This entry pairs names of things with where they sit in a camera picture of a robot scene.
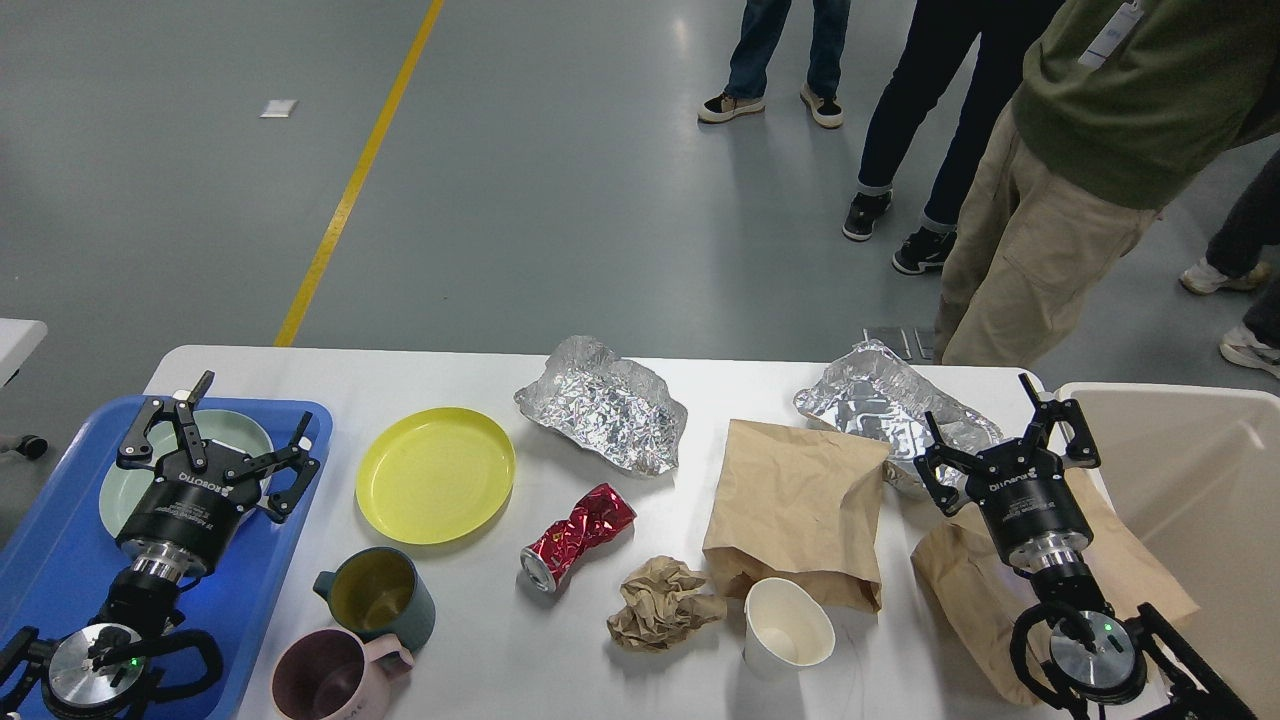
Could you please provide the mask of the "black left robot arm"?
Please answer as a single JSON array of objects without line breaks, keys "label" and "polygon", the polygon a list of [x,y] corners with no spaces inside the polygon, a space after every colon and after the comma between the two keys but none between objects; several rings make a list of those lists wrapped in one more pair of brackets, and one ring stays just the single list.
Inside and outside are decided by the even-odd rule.
[{"label": "black left robot arm", "polygon": [[5,719],[225,719],[259,653],[332,433],[311,402],[179,396],[81,428],[3,551]]}]

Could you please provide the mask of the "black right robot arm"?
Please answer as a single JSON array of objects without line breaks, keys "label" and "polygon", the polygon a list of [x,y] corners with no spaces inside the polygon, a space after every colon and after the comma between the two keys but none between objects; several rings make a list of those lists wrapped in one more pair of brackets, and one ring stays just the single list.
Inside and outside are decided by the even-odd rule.
[{"label": "black right robot arm", "polygon": [[1084,552],[1093,530],[1065,478],[1097,468],[1097,445],[1075,400],[1038,392],[1019,377],[1033,414],[1014,439],[969,454],[947,443],[933,413],[931,443],[914,460],[946,516],[974,503],[1001,562],[1029,580],[1036,602],[1012,624],[1010,659],[1019,682],[1053,708],[1084,719],[1092,705],[1132,702],[1155,664],[1171,680],[1153,719],[1251,719],[1252,710],[1151,603],[1121,620]]}]

